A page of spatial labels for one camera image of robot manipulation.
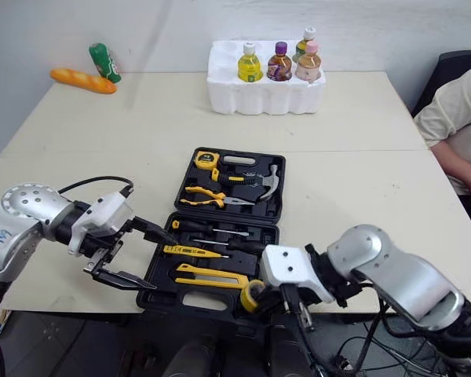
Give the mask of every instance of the white wall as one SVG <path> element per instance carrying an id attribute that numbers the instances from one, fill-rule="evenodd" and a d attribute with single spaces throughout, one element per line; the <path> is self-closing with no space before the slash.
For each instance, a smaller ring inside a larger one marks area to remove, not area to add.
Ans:
<path id="1" fill-rule="evenodd" d="M 213 39 L 298 38 L 309 25 L 325 69 L 387 71 L 411 108 L 440 53 L 471 49 L 471 0 L 0 0 L 0 151 L 51 68 L 95 72 L 90 43 L 123 71 L 205 71 Z"/>

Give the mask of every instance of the toolbox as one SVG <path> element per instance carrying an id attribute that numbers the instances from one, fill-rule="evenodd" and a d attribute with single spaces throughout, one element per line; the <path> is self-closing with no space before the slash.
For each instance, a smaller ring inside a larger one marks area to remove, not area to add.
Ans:
<path id="1" fill-rule="evenodd" d="M 158 289 L 141 291 L 138 306 L 251 332 L 259 321 L 241 306 L 240 287 L 258 279 L 263 247 L 279 243 L 285 164 L 278 155 L 197 148 L 164 227 L 180 246 L 157 245 L 144 279 Z M 191 297 L 218 307 L 192 306 Z"/>

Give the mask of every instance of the purple bottle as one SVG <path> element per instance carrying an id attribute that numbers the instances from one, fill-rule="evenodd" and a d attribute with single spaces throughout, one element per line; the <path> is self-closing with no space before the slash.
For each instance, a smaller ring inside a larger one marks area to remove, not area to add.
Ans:
<path id="1" fill-rule="evenodd" d="M 286 56 L 286 42 L 276 43 L 276 55 L 268 61 L 267 77 L 272 81 L 287 81 L 291 79 L 291 59 Z"/>

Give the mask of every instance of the white styrofoam holder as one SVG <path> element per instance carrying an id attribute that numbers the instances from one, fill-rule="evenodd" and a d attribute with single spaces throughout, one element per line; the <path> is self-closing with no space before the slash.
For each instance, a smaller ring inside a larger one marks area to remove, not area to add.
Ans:
<path id="1" fill-rule="evenodd" d="M 243 55 L 244 42 L 254 42 L 256 54 L 261 63 L 264 77 L 256 82 L 244 82 L 237 76 L 237 62 Z M 293 77 L 288 81 L 276 82 L 269 79 L 268 60 L 275 54 L 278 41 L 215 41 L 211 47 L 207 71 L 207 88 L 214 112 L 258 115 L 313 113 L 317 111 L 321 94 L 326 84 L 323 69 L 321 77 L 312 84 L 295 76 L 297 65 L 293 62 Z M 288 44 L 288 57 L 295 53 L 298 41 L 284 41 Z"/>

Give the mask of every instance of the beige shirt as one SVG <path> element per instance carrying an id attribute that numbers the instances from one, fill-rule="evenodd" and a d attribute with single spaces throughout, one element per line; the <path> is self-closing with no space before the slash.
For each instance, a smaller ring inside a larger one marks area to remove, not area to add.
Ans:
<path id="1" fill-rule="evenodd" d="M 471 163 L 471 70 L 440 87 L 414 121 L 429 147 L 447 139 L 455 153 Z M 469 195 L 462 181 L 448 178 L 458 195 Z"/>

